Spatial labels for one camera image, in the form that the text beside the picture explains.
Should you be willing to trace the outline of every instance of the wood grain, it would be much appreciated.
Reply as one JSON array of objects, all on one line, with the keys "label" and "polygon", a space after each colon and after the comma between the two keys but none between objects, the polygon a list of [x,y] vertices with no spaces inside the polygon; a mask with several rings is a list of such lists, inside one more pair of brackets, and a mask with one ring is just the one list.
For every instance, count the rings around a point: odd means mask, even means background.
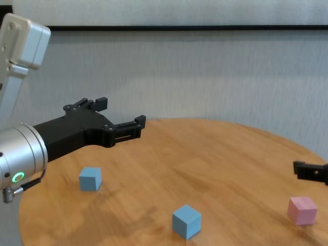
[{"label": "wood grain", "polygon": [[[298,180],[293,160],[324,164],[311,151],[251,127],[203,119],[147,121],[140,139],[88,146],[48,165],[23,194],[25,246],[327,245],[328,187]],[[81,192],[83,167],[101,167],[98,192]],[[291,196],[309,196],[314,225],[286,214]],[[202,214],[189,241],[172,231],[184,204]]]}]

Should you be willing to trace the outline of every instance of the white wall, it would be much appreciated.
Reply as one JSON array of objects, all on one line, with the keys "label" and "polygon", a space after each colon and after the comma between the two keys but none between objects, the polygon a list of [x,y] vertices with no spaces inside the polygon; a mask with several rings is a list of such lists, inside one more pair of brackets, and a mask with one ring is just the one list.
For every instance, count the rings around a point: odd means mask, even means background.
[{"label": "white wall", "polygon": [[328,158],[326,31],[54,32],[11,124],[83,97],[114,123],[201,117],[259,127]]},{"label": "white wall", "polygon": [[0,5],[12,5],[13,0],[0,0]]}]

